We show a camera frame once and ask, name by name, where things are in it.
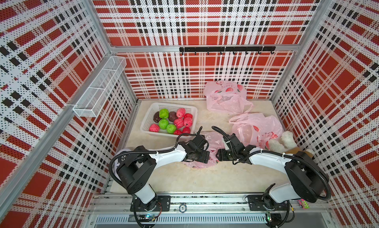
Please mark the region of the pink red apple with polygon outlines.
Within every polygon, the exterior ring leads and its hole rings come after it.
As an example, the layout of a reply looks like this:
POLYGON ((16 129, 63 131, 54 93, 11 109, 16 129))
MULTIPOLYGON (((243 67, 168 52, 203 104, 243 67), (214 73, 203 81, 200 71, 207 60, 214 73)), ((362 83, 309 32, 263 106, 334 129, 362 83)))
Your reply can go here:
POLYGON ((191 128, 192 125, 193 125, 193 119, 192 119, 192 117, 185 117, 183 119, 183 124, 184 124, 185 127, 191 128))
POLYGON ((185 108, 179 108, 176 111, 177 118, 184 118, 185 114, 186 114, 186 109, 185 108))
POLYGON ((156 132, 158 133, 160 131, 160 127, 159 125, 157 124, 152 124, 150 127, 149 127, 149 131, 150 132, 156 132))
POLYGON ((177 118, 174 120, 174 125, 176 126, 177 129, 180 129, 184 126, 184 119, 183 118, 177 118))

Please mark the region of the green apple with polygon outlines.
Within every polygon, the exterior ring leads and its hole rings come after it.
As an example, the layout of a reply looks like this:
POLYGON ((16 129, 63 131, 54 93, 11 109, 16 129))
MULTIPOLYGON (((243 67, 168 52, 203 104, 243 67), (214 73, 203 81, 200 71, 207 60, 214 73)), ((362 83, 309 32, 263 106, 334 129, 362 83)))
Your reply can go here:
POLYGON ((166 131, 168 134, 174 134, 176 130, 177 130, 177 127, 175 124, 168 124, 166 127, 166 131))
POLYGON ((167 126, 169 125, 169 121, 167 119, 161 119, 158 124, 160 129, 166 130, 167 126))
POLYGON ((168 119, 169 118, 169 110, 166 108, 163 108, 159 111, 159 117, 161 119, 168 119))

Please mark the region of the dark red apple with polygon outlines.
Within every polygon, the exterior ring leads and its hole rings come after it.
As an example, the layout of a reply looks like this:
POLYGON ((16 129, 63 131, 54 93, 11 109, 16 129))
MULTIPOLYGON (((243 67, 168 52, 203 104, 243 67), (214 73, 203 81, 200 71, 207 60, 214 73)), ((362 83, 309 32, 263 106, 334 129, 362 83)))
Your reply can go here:
POLYGON ((176 113, 175 111, 171 111, 171 112, 169 113, 168 120, 169 120, 170 122, 174 122, 176 119, 178 119, 178 117, 177 117, 177 113, 176 113))
POLYGON ((161 120, 160 116, 159 116, 159 111, 157 111, 155 114, 154 114, 154 117, 153 117, 153 121, 155 123, 159 123, 159 121, 161 120))

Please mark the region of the white plastic basket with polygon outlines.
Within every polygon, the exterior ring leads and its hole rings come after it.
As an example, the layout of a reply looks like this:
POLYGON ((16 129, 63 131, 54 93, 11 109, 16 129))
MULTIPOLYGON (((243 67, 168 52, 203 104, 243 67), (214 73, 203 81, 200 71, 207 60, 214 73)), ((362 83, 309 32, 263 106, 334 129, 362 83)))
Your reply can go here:
POLYGON ((154 136, 175 137, 195 133, 198 109, 170 103, 152 103, 140 126, 140 131, 154 136))

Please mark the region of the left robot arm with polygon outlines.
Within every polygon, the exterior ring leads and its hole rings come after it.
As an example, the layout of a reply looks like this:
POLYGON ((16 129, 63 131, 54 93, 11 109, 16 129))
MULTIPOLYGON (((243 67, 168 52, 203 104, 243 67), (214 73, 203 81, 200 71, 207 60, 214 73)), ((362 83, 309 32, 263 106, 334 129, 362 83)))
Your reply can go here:
POLYGON ((134 205, 152 211, 160 204, 159 197, 148 184, 155 169, 175 162, 200 162, 207 164, 209 143, 200 133, 179 135, 172 147, 147 150, 138 146, 134 150, 123 150, 109 162, 111 178, 132 195, 134 205))

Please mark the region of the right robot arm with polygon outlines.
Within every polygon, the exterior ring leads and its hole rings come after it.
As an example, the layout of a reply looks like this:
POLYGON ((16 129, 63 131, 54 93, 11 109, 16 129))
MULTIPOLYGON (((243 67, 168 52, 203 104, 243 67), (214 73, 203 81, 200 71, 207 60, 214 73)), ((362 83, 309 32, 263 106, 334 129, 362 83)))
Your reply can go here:
POLYGON ((259 203, 266 210, 274 211, 281 203, 290 200, 303 199, 315 203, 331 199, 329 177, 307 153, 280 154, 253 145, 244 146, 235 134, 221 134, 225 148, 216 154, 219 161, 264 166, 287 176, 289 182, 271 184, 263 193, 259 203))

